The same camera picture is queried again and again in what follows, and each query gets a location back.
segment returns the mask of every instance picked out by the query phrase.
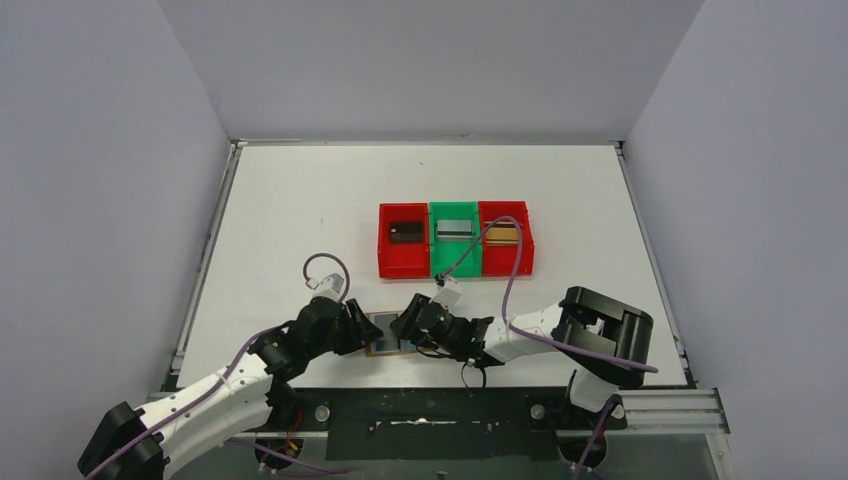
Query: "metal frame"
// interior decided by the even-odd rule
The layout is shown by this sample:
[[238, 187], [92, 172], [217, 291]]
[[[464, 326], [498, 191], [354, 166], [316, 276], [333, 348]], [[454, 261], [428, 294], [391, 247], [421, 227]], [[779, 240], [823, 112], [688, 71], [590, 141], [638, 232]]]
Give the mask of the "metal frame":
[[[282, 139], [282, 140], [239, 140], [234, 141], [230, 150], [230, 156], [227, 160], [226, 170], [221, 181], [221, 190], [218, 194], [215, 211], [213, 213], [212, 222], [209, 227], [209, 232], [206, 237], [206, 244], [203, 248], [200, 265], [198, 267], [197, 278], [192, 292], [191, 301], [188, 311], [186, 312], [185, 322], [180, 333], [180, 338], [177, 344], [176, 354], [171, 364], [170, 375], [172, 377], [179, 375], [179, 370], [182, 366], [182, 360], [185, 355], [185, 350], [188, 346], [188, 341], [191, 336], [191, 330], [194, 324], [194, 319], [197, 314], [197, 307], [200, 297], [203, 293], [203, 285], [206, 280], [206, 274], [209, 269], [212, 254], [215, 249], [215, 242], [218, 237], [218, 232], [221, 227], [221, 222], [226, 210], [227, 200], [229, 199], [232, 189], [233, 180], [238, 169], [239, 159], [242, 149], [247, 146], [256, 145], [563, 145], [563, 144], [599, 144], [597, 142], [563, 142], [563, 139], [554, 138], [524, 138], [521, 141], [515, 139], [491, 139], [491, 138], [475, 138], [474, 135], [456, 135], [446, 136], [440, 140], [407, 140], [407, 141], [354, 141], [354, 140], [336, 140], [322, 141], [319, 139]], [[633, 193], [629, 174], [627, 172], [626, 160], [622, 151], [622, 143], [615, 141], [610, 142], [615, 148], [618, 156], [619, 165], [621, 167], [627, 191], [630, 195], [630, 201], [633, 205], [633, 210], [636, 214], [636, 219], [639, 224], [639, 229], [642, 232], [642, 238], [645, 242], [645, 247], [648, 252], [648, 257], [651, 262], [651, 267], [654, 271], [657, 287], [659, 288], [660, 298], [668, 316], [669, 324], [672, 333], [675, 336], [678, 354], [683, 365], [684, 371], [691, 374], [686, 357], [686, 351], [683, 341], [680, 337], [677, 322], [671, 310], [671, 304], [668, 300], [668, 293], [660, 274], [657, 259], [651, 245], [650, 238], [645, 229], [644, 220], [636, 198]], [[170, 392], [156, 392], [149, 396], [149, 400], [157, 400], [163, 396], [169, 395]], [[668, 435], [668, 434], [703, 434], [706, 435], [707, 442], [712, 455], [713, 463], [720, 480], [736, 480], [736, 474], [733, 470], [732, 457], [730, 455], [729, 446], [726, 435], [730, 433], [727, 419], [724, 415], [724, 409], [721, 405], [718, 391], [700, 390], [700, 389], [670, 389], [670, 390], [635, 390], [620, 392], [624, 399], [625, 412], [628, 418], [628, 428], [626, 430], [609, 431], [608, 435]], [[582, 431], [561, 431], [557, 432], [560, 436], [586, 436], [590, 432]], [[248, 438], [279, 438], [285, 436], [285, 432], [272, 433], [243, 433], [240, 437]], [[326, 432], [299, 432], [293, 435], [294, 438], [326, 438]]]
[[[624, 390], [628, 427], [607, 435], [707, 435], [723, 438], [727, 419], [717, 390]], [[157, 394], [156, 400], [167, 394]], [[558, 431], [561, 437], [585, 437], [586, 430]], [[285, 438], [286, 432], [242, 433], [243, 438]], [[295, 432], [294, 438], [326, 438], [327, 432]]]
[[191, 300], [189, 302], [188, 311], [186, 312], [183, 328], [180, 331], [180, 338], [177, 341], [177, 350], [174, 354], [174, 359], [171, 362], [170, 375], [179, 375], [182, 368], [185, 351], [188, 348], [188, 340], [191, 336], [191, 329], [194, 326], [194, 319], [197, 316], [197, 306], [200, 304], [200, 296], [203, 294], [203, 286], [206, 283], [206, 274], [209, 272], [209, 264], [212, 261], [212, 253], [215, 251], [215, 243], [218, 240], [218, 231], [221, 229], [221, 222], [224, 218], [224, 212], [227, 209], [227, 200], [230, 198], [230, 191], [233, 187], [233, 180], [238, 169], [238, 162], [241, 158], [244, 142], [233, 142], [230, 147], [230, 155], [227, 158], [227, 165], [224, 169], [224, 176], [221, 179], [221, 189], [218, 192], [218, 198], [215, 201], [215, 210], [212, 212], [212, 222], [209, 224], [209, 232], [206, 234], [206, 243], [203, 245], [203, 253], [200, 256], [200, 265], [197, 268], [197, 277], [194, 282], [194, 289], [191, 292]]

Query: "gray wall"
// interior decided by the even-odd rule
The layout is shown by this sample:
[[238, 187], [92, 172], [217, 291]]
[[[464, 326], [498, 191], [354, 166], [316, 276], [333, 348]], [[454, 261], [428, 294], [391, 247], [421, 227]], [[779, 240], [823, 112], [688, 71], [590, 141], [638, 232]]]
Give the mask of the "gray wall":
[[160, 0], [233, 138], [620, 140], [703, 0]]
[[845, 478], [848, 3], [707, 0], [625, 153], [741, 478]]
[[0, 0], [3, 478], [162, 380], [227, 142], [155, 0]]

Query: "white tabletop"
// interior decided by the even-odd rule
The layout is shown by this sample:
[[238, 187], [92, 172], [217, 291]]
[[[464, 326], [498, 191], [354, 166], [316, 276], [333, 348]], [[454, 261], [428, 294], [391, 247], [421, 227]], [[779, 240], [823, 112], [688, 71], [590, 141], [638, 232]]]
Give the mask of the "white tabletop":
[[[654, 318], [646, 385], [684, 385], [683, 368], [630, 196], [611, 146], [247, 146], [226, 205], [178, 386], [228, 363], [253, 333], [294, 319], [310, 298], [303, 260], [332, 252], [353, 277], [366, 312], [403, 310], [432, 280], [377, 274], [380, 203], [524, 200], [536, 244], [511, 313], [539, 310], [582, 285]], [[313, 276], [338, 271], [316, 260]], [[505, 279], [463, 279], [454, 313], [498, 316]], [[488, 369], [489, 386], [567, 385], [576, 364], [563, 354]], [[460, 365], [420, 355], [312, 361], [295, 387], [461, 387]], [[479, 373], [466, 370], [469, 384]]]

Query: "screw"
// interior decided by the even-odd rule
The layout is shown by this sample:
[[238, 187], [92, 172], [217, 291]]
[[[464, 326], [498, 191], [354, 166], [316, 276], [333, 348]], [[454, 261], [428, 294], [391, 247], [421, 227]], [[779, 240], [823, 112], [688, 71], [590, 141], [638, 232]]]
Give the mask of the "screw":
[[533, 405], [532, 407], [530, 407], [530, 416], [533, 418], [533, 420], [541, 420], [545, 418], [545, 407], [539, 405], [538, 403], [536, 405]]
[[328, 418], [330, 418], [330, 409], [324, 405], [319, 405], [318, 408], [315, 409], [315, 420], [318, 420], [319, 422], [326, 422]]
[[616, 405], [615, 409], [610, 415], [612, 415], [612, 418], [621, 420], [622, 418], [624, 418], [624, 407], [622, 407], [621, 405]]

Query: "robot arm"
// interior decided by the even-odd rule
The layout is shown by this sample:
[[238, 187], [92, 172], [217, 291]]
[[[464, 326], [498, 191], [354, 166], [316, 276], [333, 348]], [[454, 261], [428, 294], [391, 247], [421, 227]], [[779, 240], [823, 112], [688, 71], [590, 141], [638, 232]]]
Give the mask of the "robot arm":
[[[619, 387], [642, 386], [653, 319], [645, 312], [584, 287], [540, 311], [519, 315], [509, 326], [500, 317], [466, 319], [449, 312], [461, 292], [446, 279], [430, 299], [417, 294], [391, 324], [400, 339], [422, 348], [440, 348], [468, 366], [503, 365], [525, 355], [562, 351], [580, 364], [572, 380], [571, 403], [601, 410]], [[568, 349], [557, 347], [565, 344]]]
[[135, 410], [126, 402], [111, 409], [80, 457], [79, 471], [97, 480], [170, 478], [233, 435], [287, 418], [294, 400], [288, 382], [310, 360], [330, 351], [351, 353], [383, 335], [356, 300], [338, 303], [335, 277], [315, 288], [296, 320], [258, 334], [233, 364]]

